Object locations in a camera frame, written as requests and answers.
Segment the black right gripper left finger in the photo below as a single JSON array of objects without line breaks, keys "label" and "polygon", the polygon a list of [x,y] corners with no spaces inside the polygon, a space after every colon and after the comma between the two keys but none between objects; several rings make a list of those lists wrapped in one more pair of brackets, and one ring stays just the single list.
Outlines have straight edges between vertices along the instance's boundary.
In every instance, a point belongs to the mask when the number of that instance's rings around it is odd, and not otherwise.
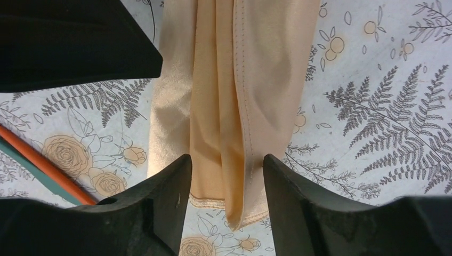
[{"label": "black right gripper left finger", "polygon": [[178,255],[191,186],[185,154],[96,205],[1,200],[1,255]]}]

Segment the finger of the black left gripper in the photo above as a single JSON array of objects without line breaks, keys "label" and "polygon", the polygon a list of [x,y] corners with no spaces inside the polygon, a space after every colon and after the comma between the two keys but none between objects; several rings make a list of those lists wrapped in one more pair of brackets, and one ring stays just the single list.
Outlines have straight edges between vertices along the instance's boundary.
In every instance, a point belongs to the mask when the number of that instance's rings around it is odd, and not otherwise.
[{"label": "finger of the black left gripper", "polygon": [[1,92],[158,78],[163,59],[121,1],[1,1]]}]

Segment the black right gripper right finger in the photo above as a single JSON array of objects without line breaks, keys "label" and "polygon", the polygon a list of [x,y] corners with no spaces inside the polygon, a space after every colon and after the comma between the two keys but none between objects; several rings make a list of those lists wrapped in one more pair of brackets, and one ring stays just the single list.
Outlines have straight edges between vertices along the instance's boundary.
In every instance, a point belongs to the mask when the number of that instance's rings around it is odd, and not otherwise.
[{"label": "black right gripper right finger", "polygon": [[271,154],[263,175],[276,255],[451,255],[451,197],[372,206],[295,173]]}]

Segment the orange cloth napkin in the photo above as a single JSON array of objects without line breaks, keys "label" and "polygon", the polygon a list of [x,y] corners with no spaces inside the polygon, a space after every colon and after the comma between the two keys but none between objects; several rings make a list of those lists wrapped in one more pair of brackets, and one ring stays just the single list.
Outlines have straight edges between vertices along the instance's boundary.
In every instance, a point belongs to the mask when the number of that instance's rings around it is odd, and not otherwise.
[{"label": "orange cloth napkin", "polygon": [[148,176],[192,159],[191,203],[237,230],[268,215],[263,159],[293,134],[319,1],[165,1]]}]

